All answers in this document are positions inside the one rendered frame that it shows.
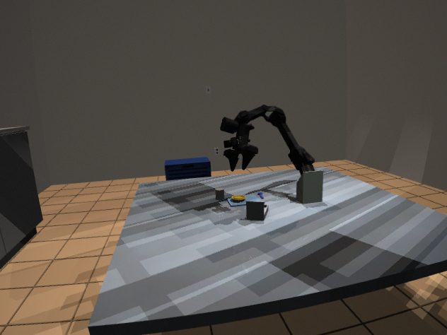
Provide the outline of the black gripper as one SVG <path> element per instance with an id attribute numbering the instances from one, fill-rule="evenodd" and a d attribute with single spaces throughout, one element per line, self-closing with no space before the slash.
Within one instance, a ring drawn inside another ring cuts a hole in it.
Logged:
<path id="1" fill-rule="evenodd" d="M 232 172 L 234 171 L 236 164 L 238 162 L 239 154 L 241 154 L 243 157 L 242 170 L 245 170 L 246 167 L 248 166 L 249 162 L 255 156 L 255 154 L 258 154 L 258 150 L 259 150 L 257 148 L 257 146 L 248 144 L 248 142 L 250 142 L 250 139 L 248 136 L 238 134 L 238 135 L 236 135 L 237 139 L 239 136 L 241 138 L 241 148 L 234 146 L 234 147 L 232 147 L 232 149 L 234 149 L 234 150 L 228 149 L 223 152 L 223 155 L 229 159 L 229 163 L 230 163 Z"/>

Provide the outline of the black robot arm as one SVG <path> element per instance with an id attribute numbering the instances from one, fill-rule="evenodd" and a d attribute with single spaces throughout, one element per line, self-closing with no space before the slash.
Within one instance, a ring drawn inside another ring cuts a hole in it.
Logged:
<path id="1" fill-rule="evenodd" d="M 269 117 L 265 115 L 266 112 L 272 112 Z M 266 122 L 272 124 L 272 126 L 278 128 L 282 137 L 284 138 L 287 146 L 290 149 L 290 153 L 288 154 L 291 162 L 294 164 L 295 168 L 303 172 L 311 172 L 315 171 L 313 167 L 313 163 L 315 162 L 315 158 L 311 156 L 305 148 L 298 145 L 298 142 L 294 138 L 291 133 L 289 127 L 286 124 L 286 115 L 284 114 L 283 109 L 276 106 L 266 106 L 261 105 L 254 110 L 251 111 L 241 111 L 236 118 L 229 119 L 227 117 L 223 117 L 222 123 L 220 126 L 220 130 L 236 135 L 242 134 L 249 137 L 250 130 L 254 129 L 252 124 L 248 124 L 249 121 L 253 119 L 257 119 L 258 117 L 263 117 Z M 231 140 L 223 141 L 224 148 L 230 148 L 237 146 L 241 148 L 241 138 L 232 137 Z"/>

